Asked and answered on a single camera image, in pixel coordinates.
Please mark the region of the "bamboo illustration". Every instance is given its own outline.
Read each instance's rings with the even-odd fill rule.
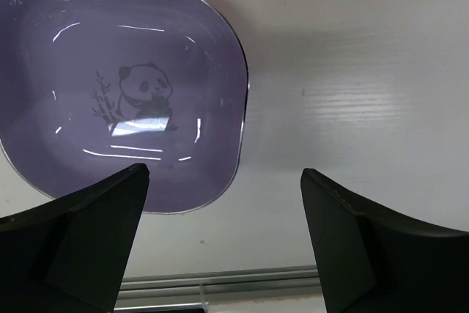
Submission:
[[[115,102],[111,102],[107,95],[111,91],[111,84],[105,84],[103,82],[104,77],[98,71],[96,71],[96,76],[95,80],[99,83],[101,92],[93,89],[91,94],[91,98],[96,100],[98,107],[98,110],[92,108],[93,116],[103,118],[107,126],[116,125],[120,120],[114,115]]]

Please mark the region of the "plastic bowl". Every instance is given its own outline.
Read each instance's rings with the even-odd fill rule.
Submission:
[[[217,199],[237,171],[241,45],[202,0],[0,0],[0,139],[59,197],[145,162],[145,211]]]

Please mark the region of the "white wooden surface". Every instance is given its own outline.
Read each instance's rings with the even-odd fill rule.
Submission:
[[[314,264],[304,167],[469,230],[468,0],[208,1],[251,71],[240,169],[210,206],[145,215],[127,276]],[[0,165],[0,215],[45,201]]]

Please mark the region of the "black plastic piece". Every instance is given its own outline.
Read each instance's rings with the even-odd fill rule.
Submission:
[[[469,312],[469,233],[404,216],[313,169],[301,191],[328,313]]]
[[[129,168],[68,196],[0,218],[0,311],[112,312],[147,197]]]

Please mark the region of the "panda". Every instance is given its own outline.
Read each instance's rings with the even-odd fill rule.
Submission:
[[[124,119],[162,117],[171,120],[169,98],[173,88],[166,74],[155,64],[121,67],[119,88],[117,113]]]

